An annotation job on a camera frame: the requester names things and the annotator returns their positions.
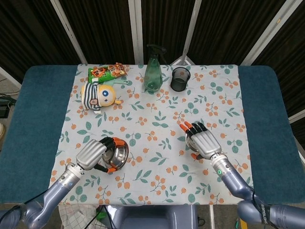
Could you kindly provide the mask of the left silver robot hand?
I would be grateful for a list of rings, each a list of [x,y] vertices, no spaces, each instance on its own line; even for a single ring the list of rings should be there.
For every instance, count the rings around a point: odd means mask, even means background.
[[[117,137],[91,140],[76,156],[76,163],[83,170],[97,169],[104,173],[119,171],[127,162],[128,144]]]

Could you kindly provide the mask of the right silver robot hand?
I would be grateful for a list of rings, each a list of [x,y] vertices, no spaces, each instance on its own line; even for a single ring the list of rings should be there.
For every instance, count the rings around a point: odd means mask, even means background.
[[[179,124],[179,127],[185,132],[187,135],[187,139],[191,142],[191,149],[195,149],[197,155],[193,155],[192,158],[194,160],[207,159],[211,160],[211,158],[220,154],[222,148],[214,135],[204,126],[203,123],[189,123],[187,121],[184,124]]]

